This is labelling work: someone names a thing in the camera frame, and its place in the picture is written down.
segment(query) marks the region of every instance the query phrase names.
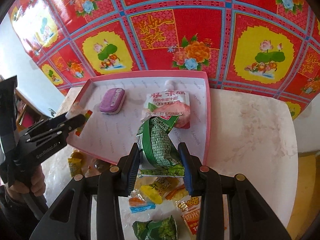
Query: yellow snack packet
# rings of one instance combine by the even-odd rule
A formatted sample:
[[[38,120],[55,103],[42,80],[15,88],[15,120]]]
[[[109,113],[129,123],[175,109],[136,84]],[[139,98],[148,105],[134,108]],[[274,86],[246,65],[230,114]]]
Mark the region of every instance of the yellow snack packet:
[[[160,177],[150,185],[142,185],[140,191],[155,204],[161,204],[164,194],[174,189],[178,183],[177,178]]]
[[[74,177],[77,174],[83,175],[81,170],[81,161],[82,159],[68,158],[71,177]]]
[[[179,201],[183,197],[189,195],[188,191],[186,191],[186,188],[184,184],[180,185],[179,187],[176,187],[174,190],[169,192],[166,196],[165,199],[167,200],[173,200],[174,202]]]

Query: green snack bag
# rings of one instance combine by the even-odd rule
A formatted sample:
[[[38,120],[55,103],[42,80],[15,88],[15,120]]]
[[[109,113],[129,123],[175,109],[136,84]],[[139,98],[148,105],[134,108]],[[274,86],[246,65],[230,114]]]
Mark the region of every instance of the green snack bag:
[[[172,216],[158,222],[135,221],[132,228],[138,240],[178,240],[177,225]]]
[[[183,177],[184,168],[179,153],[168,134],[179,116],[153,117],[146,120],[137,132],[137,143],[142,150],[142,175]]]

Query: white table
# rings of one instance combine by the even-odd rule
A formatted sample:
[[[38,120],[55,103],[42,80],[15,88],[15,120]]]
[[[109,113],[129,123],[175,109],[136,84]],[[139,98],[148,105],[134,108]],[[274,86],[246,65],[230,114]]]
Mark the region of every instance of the white table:
[[[70,89],[57,115],[68,111],[80,90]],[[228,90],[210,89],[210,96],[211,133],[207,165],[223,175],[244,174],[287,226],[298,179],[297,143],[287,105],[273,98]],[[71,180],[67,158],[72,150],[67,146],[42,164],[49,205]],[[168,205],[161,205],[150,215],[131,215],[127,199],[120,199],[121,214],[125,218],[165,218],[170,209]],[[96,202],[93,201],[93,226],[96,223],[95,208]],[[125,236],[132,234],[131,224],[125,224],[124,219],[123,228]],[[182,233],[179,239],[187,238]],[[96,239],[94,229],[92,239]],[[135,237],[126,237],[126,240],[131,239]]]

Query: white wall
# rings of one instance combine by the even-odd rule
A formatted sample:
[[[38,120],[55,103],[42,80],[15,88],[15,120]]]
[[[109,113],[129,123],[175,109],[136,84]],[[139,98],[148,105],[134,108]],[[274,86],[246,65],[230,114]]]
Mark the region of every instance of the white wall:
[[[320,94],[293,121],[298,152],[320,150]]]
[[[64,99],[25,52],[8,15],[0,24],[0,74],[4,78],[17,75],[18,90],[34,107],[49,116],[48,108],[57,111]]]

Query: juice pouch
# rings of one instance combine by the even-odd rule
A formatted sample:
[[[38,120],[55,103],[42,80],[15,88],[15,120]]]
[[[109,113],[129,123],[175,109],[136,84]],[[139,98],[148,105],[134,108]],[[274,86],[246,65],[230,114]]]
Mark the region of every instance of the juice pouch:
[[[177,208],[182,211],[182,218],[188,228],[191,240],[196,240],[199,226],[201,197],[185,196],[176,202]]]
[[[190,100],[189,93],[169,90],[159,93],[147,94],[143,105],[142,121],[152,116],[179,115],[174,124],[176,128],[188,129],[190,127]]]
[[[137,132],[137,143],[142,175],[183,177],[184,168],[179,153],[170,140],[171,131],[178,116],[153,117],[146,120]]]
[[[157,178],[150,185],[142,185],[140,191],[156,204],[163,202],[162,197],[167,191],[172,190],[178,185],[177,178]]]

